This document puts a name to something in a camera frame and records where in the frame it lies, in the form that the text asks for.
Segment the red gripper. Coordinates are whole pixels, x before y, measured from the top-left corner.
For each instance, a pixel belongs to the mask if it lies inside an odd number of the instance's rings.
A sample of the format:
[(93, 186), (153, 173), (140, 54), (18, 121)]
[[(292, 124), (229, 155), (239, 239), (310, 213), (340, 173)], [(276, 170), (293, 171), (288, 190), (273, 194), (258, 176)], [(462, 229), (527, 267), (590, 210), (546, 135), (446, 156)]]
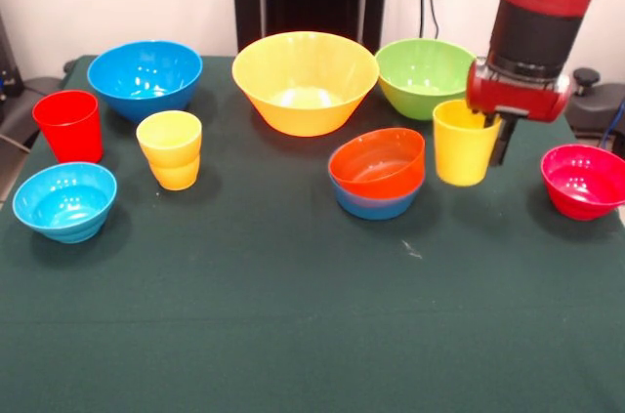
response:
[(573, 83), (568, 75), (548, 82), (527, 82), (492, 70), (485, 59), (475, 59), (467, 77), (467, 106), (484, 114), (484, 128), (494, 124), (496, 114), (501, 118), (491, 165), (503, 164), (518, 117), (551, 123), (563, 112), (572, 91)]

